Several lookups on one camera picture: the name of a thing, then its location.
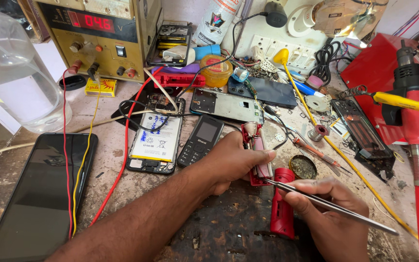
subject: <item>power switch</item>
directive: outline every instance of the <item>power switch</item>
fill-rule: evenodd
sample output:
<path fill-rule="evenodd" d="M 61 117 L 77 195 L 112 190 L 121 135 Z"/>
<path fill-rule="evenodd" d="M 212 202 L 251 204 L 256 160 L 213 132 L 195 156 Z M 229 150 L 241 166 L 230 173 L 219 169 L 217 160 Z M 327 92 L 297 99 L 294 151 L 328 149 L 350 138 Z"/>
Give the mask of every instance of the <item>power switch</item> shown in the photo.
<path fill-rule="evenodd" d="M 116 46 L 116 52 L 118 57 L 127 57 L 127 54 L 125 53 L 125 47 Z"/>

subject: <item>red wire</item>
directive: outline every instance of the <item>red wire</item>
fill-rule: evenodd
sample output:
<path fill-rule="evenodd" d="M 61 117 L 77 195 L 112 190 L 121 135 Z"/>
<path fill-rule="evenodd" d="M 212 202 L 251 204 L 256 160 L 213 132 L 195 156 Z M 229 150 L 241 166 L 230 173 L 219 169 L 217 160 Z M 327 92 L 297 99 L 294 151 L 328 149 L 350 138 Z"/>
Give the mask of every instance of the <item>red wire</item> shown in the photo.
<path fill-rule="evenodd" d="M 64 132 L 64 156 L 66 156 L 66 173 L 67 173 L 67 198 L 69 199 L 69 240 L 71 239 L 72 233 L 72 210 L 70 206 L 70 184 L 69 184 L 69 161 L 67 160 L 67 151 L 66 151 L 66 78 L 64 75 L 66 74 L 68 69 L 62 73 L 62 82 L 64 84 L 64 106 L 62 108 L 62 114 L 64 115 L 64 128 L 62 129 Z"/>
<path fill-rule="evenodd" d="M 153 75 L 157 74 L 160 70 L 162 69 L 162 67 L 158 68 L 158 70 L 156 70 Z M 140 94 L 142 93 L 143 88 L 145 87 L 145 85 L 151 80 L 151 78 L 149 77 L 142 85 L 142 87 L 140 87 L 140 89 L 137 92 L 136 95 L 136 99 L 140 97 Z M 128 117 L 130 117 L 130 115 L 132 114 L 132 110 L 135 107 L 135 102 L 132 104 L 132 106 L 130 107 L 129 110 L 129 114 Z M 127 157 L 129 156 L 127 154 L 128 152 L 128 148 L 129 148 L 129 120 L 127 119 L 125 121 L 125 154 L 124 154 L 124 162 L 122 163 L 122 168 L 119 171 L 119 174 L 117 175 L 116 180 L 114 181 L 113 186 L 111 187 L 111 189 L 109 189 L 108 195 L 106 196 L 106 198 L 103 200 L 103 203 L 101 204 L 100 209 L 96 212 L 95 217 L 93 218 L 92 222 L 90 223 L 90 227 L 98 220 L 98 218 L 100 217 L 101 213 L 103 212 L 104 207 L 106 206 L 106 204 L 108 203 L 109 198 L 111 197 L 111 195 L 114 192 L 114 189 L 117 186 L 117 183 L 119 182 L 119 180 L 121 179 L 122 173 L 124 172 L 125 169 L 125 165 L 127 163 Z"/>
<path fill-rule="evenodd" d="M 356 45 L 354 45 L 354 44 L 352 44 L 352 43 L 346 42 L 346 41 L 344 41 L 344 44 L 346 44 L 346 45 L 348 45 L 348 46 L 351 46 L 351 47 L 355 47 L 356 49 L 363 50 L 363 48 L 358 47 L 358 46 L 356 46 Z"/>
<path fill-rule="evenodd" d="M 398 36 L 402 36 L 414 23 L 416 23 L 416 21 L 418 21 L 418 19 L 419 19 L 419 15 L 418 15 L 418 17 L 415 19 L 415 21 L 413 21 L 413 23 L 411 23 L 411 25 L 410 26 L 408 26 L 407 27 L 407 29 L 405 29 L 405 31 L 404 32 L 402 32 L 402 33 L 400 33 Z"/>

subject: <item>worn table surface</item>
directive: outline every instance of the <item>worn table surface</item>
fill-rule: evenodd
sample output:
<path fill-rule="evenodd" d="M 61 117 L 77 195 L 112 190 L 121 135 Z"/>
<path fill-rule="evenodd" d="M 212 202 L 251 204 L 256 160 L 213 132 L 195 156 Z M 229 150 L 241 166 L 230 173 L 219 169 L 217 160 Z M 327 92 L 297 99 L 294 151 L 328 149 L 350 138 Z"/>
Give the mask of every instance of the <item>worn table surface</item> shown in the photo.
<path fill-rule="evenodd" d="M 117 109 L 120 101 L 130 98 L 139 86 L 132 82 L 120 82 L 115 98 L 100 98 L 96 121 L 108 119 Z M 341 90 L 345 88 L 345 85 L 340 79 L 333 76 L 329 88 Z M 189 101 L 191 95 L 192 93 L 186 93 L 183 97 Z M 88 125 L 93 116 L 96 97 L 86 97 L 83 90 L 69 92 L 67 97 L 73 110 L 73 117 L 67 125 L 67 131 Z M 297 128 L 303 135 L 313 128 L 307 118 L 301 116 L 301 113 L 304 112 L 302 106 L 298 106 L 294 110 L 280 108 L 280 111 L 284 122 Z M 185 143 L 189 137 L 197 119 L 197 116 L 184 117 L 180 137 L 182 143 Z M 103 124 L 93 129 L 93 133 L 99 137 L 99 143 L 78 219 L 80 231 L 90 223 L 118 175 L 124 154 L 127 153 L 124 151 L 124 129 L 123 125 L 116 122 Z M 268 147 L 279 143 L 274 138 L 276 133 L 284 134 L 281 127 L 270 120 L 266 121 L 264 129 Z M 222 135 L 231 131 L 233 129 L 226 126 Z M 134 135 L 135 132 L 129 132 L 130 144 Z M 9 145 L 33 142 L 37 136 L 37 134 L 22 128 L 15 134 Z M 396 161 L 394 165 L 395 177 L 385 184 L 353 159 L 353 152 L 342 145 L 338 135 L 332 133 L 329 138 L 352 160 L 395 213 L 416 231 L 413 177 L 410 163 L 402 148 L 391 146 L 394 151 L 403 156 L 405 163 Z M 312 143 L 320 151 L 333 157 L 346 169 L 352 171 L 324 140 Z M 25 147 L 3 152 L 0 155 L 0 216 L 30 150 L 31 147 Z M 298 154 L 300 154 L 299 150 L 288 141 L 277 150 L 273 169 L 288 167 L 289 159 Z M 368 253 L 372 261 L 418 260 L 418 242 L 397 222 L 377 209 L 373 202 L 373 194 L 356 174 L 350 175 L 341 171 L 338 176 L 316 156 L 309 155 L 309 157 L 317 165 L 319 178 L 336 177 L 367 202 L 372 219 L 399 231 L 400 236 L 392 236 L 370 228 Z M 104 209 L 102 217 L 130 203 L 167 178 L 162 175 L 126 170 Z M 308 229 L 300 220 L 297 219 L 295 223 L 297 237 L 294 241 L 269 234 L 272 195 L 273 187 L 253 188 L 245 181 L 233 183 L 223 195 L 206 199 L 156 257 L 155 261 L 319 261 L 319 259 L 315 259 L 317 253 L 312 247 Z M 381 210 L 385 211 L 378 201 L 376 203 Z"/>

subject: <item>black smartphone screen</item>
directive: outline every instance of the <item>black smartphone screen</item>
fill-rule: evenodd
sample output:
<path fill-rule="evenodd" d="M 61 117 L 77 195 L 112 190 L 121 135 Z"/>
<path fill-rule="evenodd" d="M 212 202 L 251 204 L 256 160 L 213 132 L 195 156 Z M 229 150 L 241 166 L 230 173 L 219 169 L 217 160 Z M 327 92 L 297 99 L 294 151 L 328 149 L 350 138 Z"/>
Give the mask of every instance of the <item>black smartphone screen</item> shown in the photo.
<path fill-rule="evenodd" d="M 87 149 L 88 134 L 67 134 L 66 138 L 72 196 Z M 97 140 L 92 134 L 79 176 L 77 203 L 90 171 Z M 69 212 L 63 143 L 63 134 L 47 133 L 40 135 L 33 146 L 0 220 L 0 262 L 42 261 L 67 241 Z"/>

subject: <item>screwdriver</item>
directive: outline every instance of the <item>screwdriver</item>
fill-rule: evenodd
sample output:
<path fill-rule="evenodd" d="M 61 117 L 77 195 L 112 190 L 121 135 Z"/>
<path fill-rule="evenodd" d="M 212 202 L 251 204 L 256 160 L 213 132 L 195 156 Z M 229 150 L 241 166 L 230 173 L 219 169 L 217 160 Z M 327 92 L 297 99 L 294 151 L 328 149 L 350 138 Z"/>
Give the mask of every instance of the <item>screwdriver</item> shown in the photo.
<path fill-rule="evenodd" d="M 337 161 L 335 161 L 334 159 L 326 156 L 325 154 L 321 153 L 320 151 L 312 148 L 311 146 L 305 144 L 303 141 L 301 141 L 298 137 L 294 138 L 293 140 L 294 144 L 298 144 L 301 147 L 305 147 L 306 149 L 310 150 L 311 152 L 315 153 L 318 157 L 322 158 L 324 161 L 328 162 L 331 165 L 340 167 L 341 169 L 347 171 L 349 174 L 352 174 L 350 171 L 348 171 L 347 169 L 343 168 L 339 163 L 337 163 Z"/>

